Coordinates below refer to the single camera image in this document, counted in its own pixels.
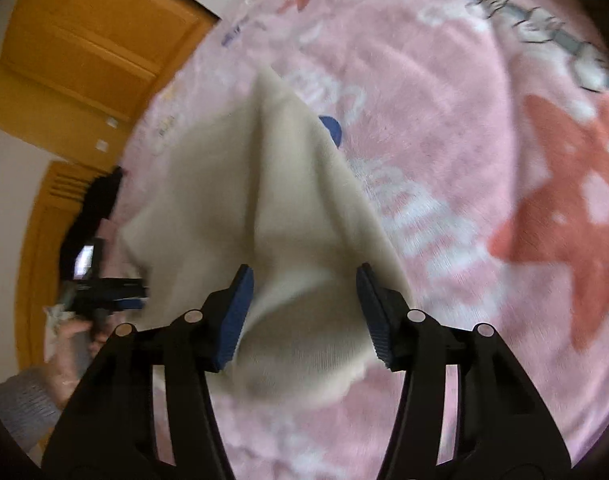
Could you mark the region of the grey sleeved left forearm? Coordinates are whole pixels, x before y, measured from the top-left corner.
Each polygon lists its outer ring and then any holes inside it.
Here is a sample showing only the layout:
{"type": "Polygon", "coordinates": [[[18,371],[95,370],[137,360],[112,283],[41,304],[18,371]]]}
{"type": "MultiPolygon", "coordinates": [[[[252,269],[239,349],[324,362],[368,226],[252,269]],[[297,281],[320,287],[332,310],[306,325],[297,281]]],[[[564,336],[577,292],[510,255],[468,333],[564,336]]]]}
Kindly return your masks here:
{"type": "Polygon", "coordinates": [[[29,452],[58,422],[56,404],[45,374],[28,368],[0,383],[0,421],[24,452],[29,452]]]}

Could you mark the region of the person's left hand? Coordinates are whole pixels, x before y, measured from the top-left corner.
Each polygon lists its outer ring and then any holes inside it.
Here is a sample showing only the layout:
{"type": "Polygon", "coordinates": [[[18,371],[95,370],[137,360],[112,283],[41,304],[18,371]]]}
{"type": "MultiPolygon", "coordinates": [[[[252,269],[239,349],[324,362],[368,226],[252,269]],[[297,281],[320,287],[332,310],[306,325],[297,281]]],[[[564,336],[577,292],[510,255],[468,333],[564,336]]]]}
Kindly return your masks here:
{"type": "Polygon", "coordinates": [[[84,318],[70,318],[56,330],[53,354],[44,366],[47,390],[58,408],[64,408],[85,370],[108,339],[103,330],[84,318]]]}

